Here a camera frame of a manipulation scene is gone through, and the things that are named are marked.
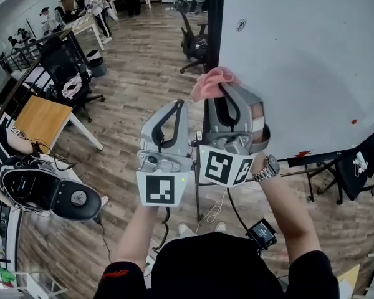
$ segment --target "silver watch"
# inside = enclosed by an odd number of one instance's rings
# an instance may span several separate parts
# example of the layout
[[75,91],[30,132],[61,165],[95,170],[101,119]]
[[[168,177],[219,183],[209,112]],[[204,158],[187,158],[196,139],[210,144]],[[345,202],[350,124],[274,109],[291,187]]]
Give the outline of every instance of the silver watch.
[[273,155],[269,155],[264,160],[264,168],[252,178],[255,182],[260,182],[278,174],[280,174],[280,164]]

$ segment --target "black office chair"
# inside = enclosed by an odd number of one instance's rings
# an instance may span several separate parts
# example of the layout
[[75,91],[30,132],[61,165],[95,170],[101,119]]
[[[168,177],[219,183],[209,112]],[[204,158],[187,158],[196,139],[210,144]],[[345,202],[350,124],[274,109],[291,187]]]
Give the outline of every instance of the black office chair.
[[[53,37],[41,47],[40,63],[54,83],[54,88],[51,88],[46,93],[46,98],[53,102],[72,107],[74,113],[79,108],[83,108],[87,114],[87,120],[91,122],[92,119],[87,112],[85,104],[96,99],[104,102],[105,97],[102,94],[88,97],[88,94],[92,93],[89,87],[91,78],[89,78],[86,72],[86,66],[84,64],[79,65],[81,61],[78,58],[78,53],[72,42],[63,42],[59,37]],[[63,97],[62,89],[64,85],[78,73],[82,78],[82,88],[72,99]]]
[[180,73],[184,73],[185,69],[190,67],[195,67],[199,64],[206,64],[206,51],[208,49],[208,35],[204,34],[205,27],[207,23],[199,23],[198,26],[201,27],[199,34],[197,36],[194,35],[193,30],[188,22],[186,14],[180,10],[180,14],[183,17],[185,22],[186,30],[181,28],[183,32],[183,41],[181,43],[181,47],[183,48],[183,53],[187,56],[187,59],[190,58],[197,59],[196,61],[185,65],[180,69]]
[[[355,171],[353,163],[358,151],[362,153],[364,160],[368,163],[367,170],[361,174]],[[372,196],[374,196],[374,185],[365,186],[367,179],[374,176],[374,134],[360,144],[357,149],[345,153],[343,158],[335,164],[335,169],[329,168],[328,170],[334,175],[334,180],[324,189],[318,189],[318,195],[327,192],[333,185],[338,184],[338,205],[343,203],[344,191],[351,201],[354,201],[363,191],[370,191]]]

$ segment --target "white sneaker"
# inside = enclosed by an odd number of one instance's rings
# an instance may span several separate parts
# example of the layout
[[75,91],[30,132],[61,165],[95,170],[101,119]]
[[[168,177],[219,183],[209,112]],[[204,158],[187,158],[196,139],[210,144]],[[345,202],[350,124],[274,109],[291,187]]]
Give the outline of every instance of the white sneaker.
[[183,233],[188,230],[188,226],[182,222],[180,225],[179,225],[179,236],[183,235]]
[[101,207],[103,207],[108,202],[108,200],[108,196],[101,197]]
[[218,223],[214,231],[215,232],[226,232],[226,224],[223,222]]
[[106,37],[103,41],[102,41],[102,44],[107,44],[109,42],[112,41],[112,38],[111,37]]

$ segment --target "pink cloth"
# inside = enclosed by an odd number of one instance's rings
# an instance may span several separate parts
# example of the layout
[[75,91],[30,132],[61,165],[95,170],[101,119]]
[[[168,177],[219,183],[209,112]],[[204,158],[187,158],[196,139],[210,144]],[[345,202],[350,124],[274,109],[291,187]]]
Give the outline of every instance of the pink cloth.
[[191,91],[191,97],[194,102],[207,98],[222,97],[224,95],[220,91],[218,84],[229,82],[241,84],[241,81],[226,67],[215,67],[207,74],[201,74],[197,78],[197,83]]

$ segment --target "wooden floor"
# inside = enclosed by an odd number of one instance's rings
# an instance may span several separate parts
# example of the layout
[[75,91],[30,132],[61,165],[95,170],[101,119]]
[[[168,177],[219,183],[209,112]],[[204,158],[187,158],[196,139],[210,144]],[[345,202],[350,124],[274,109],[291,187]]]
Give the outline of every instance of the wooden floor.
[[[104,103],[89,104],[93,122],[87,123],[79,114],[82,123],[104,145],[98,152],[72,127],[60,136],[55,149],[70,161],[77,161],[75,172],[82,181],[94,187],[100,194],[110,198],[102,211],[105,239],[114,255],[117,240],[130,220],[138,202],[135,171],[138,166],[136,152],[140,145],[141,127],[147,118],[160,106],[177,98],[191,99],[189,93],[202,68],[179,69],[188,61],[181,52],[180,42],[184,26],[177,13],[153,5],[152,10],[143,6],[142,14],[129,19],[120,14],[120,22],[111,22],[113,41],[102,52],[108,74],[93,82],[95,93],[102,93]],[[195,23],[204,20],[196,16]],[[92,32],[77,36],[84,50],[98,49]],[[190,137],[202,126],[203,104],[189,106]],[[283,172],[295,169],[284,168]],[[195,229],[196,203],[193,177],[177,209],[171,210],[169,237],[176,235],[180,222]],[[325,187],[330,175],[322,173],[313,180],[314,186]],[[316,197],[307,203],[309,187],[305,176],[286,179],[289,187],[307,205],[314,220],[323,251],[330,257],[336,275],[360,263],[357,293],[363,293],[374,267],[374,259],[367,254],[374,251],[374,197],[365,192],[359,198],[345,201],[337,206],[337,192]],[[234,202],[248,226],[265,217],[279,231],[263,192],[257,184],[245,184],[232,189]],[[206,214],[219,203],[223,189],[219,186],[201,187],[201,210]],[[164,228],[161,225],[163,210],[157,218],[153,238],[160,241]],[[199,233],[214,230],[223,221],[228,231],[243,236],[244,231],[234,215],[228,198],[225,197],[222,212],[212,223],[204,223]],[[108,265],[108,252],[102,240],[102,228],[89,222],[71,222],[57,216],[42,218],[35,214],[24,214],[19,238],[18,269],[35,270],[47,268],[51,274],[70,291],[66,298],[92,298],[99,278]],[[287,274],[289,268],[284,238],[278,236],[276,245],[263,252],[269,268],[277,275]]]

